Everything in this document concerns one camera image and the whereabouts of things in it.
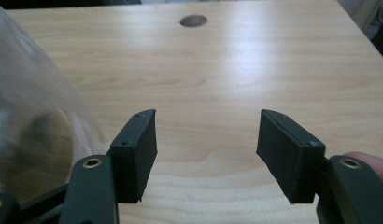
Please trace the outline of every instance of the wood grain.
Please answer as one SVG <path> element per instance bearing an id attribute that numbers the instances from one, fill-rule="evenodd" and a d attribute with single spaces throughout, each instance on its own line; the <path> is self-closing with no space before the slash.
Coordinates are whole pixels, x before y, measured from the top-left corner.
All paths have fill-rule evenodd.
<path id="1" fill-rule="evenodd" d="M 201 14 L 206 25 L 184 28 Z M 295 119 L 327 156 L 383 157 L 383 59 L 335 1 L 9 11 L 108 139 L 157 109 L 159 154 L 121 223 L 318 223 L 255 154 L 260 110 Z"/>

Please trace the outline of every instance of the finger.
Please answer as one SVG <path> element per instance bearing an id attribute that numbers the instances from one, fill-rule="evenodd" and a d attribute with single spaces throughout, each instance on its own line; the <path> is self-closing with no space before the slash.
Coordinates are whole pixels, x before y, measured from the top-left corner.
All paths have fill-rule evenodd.
<path id="1" fill-rule="evenodd" d="M 365 153 L 356 152 L 356 151 L 348 152 L 345 155 L 367 163 L 370 167 L 372 167 L 372 169 L 375 171 L 378 177 L 380 177 L 380 179 L 383 181 L 383 159 L 382 158 L 367 155 Z"/>

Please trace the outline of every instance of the table surface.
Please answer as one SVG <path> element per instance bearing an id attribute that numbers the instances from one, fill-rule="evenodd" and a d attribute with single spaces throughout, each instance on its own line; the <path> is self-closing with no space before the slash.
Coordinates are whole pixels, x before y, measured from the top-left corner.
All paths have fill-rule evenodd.
<path id="1" fill-rule="evenodd" d="M 335 1 L 14 10 L 106 138 L 155 108 L 159 154 L 121 223 L 318 223 L 255 154 L 260 111 L 383 157 L 383 59 Z M 185 28 L 181 18 L 208 22 Z"/>

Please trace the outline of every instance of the black rubber pad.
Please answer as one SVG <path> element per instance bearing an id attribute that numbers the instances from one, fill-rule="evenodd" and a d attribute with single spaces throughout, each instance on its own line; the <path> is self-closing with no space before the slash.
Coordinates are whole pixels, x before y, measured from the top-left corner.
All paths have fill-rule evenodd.
<path id="1" fill-rule="evenodd" d="M 262 110 L 256 153 L 290 203 L 313 203 L 325 145 L 289 117 Z"/>
<path id="2" fill-rule="evenodd" d="M 110 145 L 118 203 L 142 200 L 157 155 L 156 110 L 133 115 Z"/>

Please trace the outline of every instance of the clear plastic bag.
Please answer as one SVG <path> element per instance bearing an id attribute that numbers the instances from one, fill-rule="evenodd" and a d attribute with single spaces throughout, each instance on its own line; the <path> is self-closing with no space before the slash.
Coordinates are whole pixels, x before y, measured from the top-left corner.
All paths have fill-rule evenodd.
<path id="1" fill-rule="evenodd" d="M 60 70 L 0 8 L 0 192 L 29 201 L 105 143 Z"/>

